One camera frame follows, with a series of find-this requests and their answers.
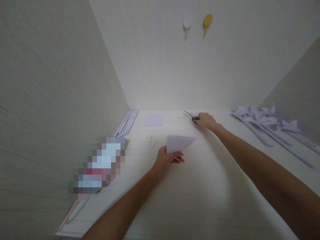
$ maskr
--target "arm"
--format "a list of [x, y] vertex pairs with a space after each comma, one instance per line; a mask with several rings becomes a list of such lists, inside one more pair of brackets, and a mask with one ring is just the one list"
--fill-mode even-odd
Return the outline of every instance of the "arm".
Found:
[[170, 164], [184, 162], [181, 157], [182, 152], [167, 155], [166, 150], [167, 146], [159, 149], [156, 162], [151, 170], [92, 225], [82, 240], [123, 239], [143, 203], [165, 177]]
[[320, 198], [309, 187], [272, 158], [224, 129], [208, 113], [199, 113], [197, 124], [220, 139], [299, 239], [320, 239]]

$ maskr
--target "scissors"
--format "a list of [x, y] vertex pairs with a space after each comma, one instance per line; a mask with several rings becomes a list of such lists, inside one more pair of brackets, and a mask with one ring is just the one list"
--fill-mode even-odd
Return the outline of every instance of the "scissors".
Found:
[[189, 116], [191, 116], [192, 121], [197, 124], [194, 120], [199, 120], [198, 117], [191, 115], [190, 113], [188, 113], [186, 110], [184, 110]]

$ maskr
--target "scissor blade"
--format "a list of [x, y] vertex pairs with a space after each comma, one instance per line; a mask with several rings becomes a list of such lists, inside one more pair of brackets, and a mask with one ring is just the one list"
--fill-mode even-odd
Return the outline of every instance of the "scissor blade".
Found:
[[[186, 113], [188, 113], [186, 110], [184, 110]], [[191, 117], [193, 117], [190, 113], [188, 113]]]

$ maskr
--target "triangular paper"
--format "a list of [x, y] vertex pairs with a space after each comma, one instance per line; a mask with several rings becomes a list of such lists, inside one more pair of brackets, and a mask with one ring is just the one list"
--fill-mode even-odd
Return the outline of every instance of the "triangular paper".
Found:
[[197, 140], [196, 137], [167, 135], [167, 154], [184, 151]]

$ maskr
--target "scissor handle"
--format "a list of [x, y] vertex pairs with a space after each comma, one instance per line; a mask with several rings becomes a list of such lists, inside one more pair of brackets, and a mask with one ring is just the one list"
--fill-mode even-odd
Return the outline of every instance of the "scissor handle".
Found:
[[199, 120], [199, 118], [198, 117], [192, 117], [192, 121], [195, 123], [195, 124], [197, 124], [194, 120]]

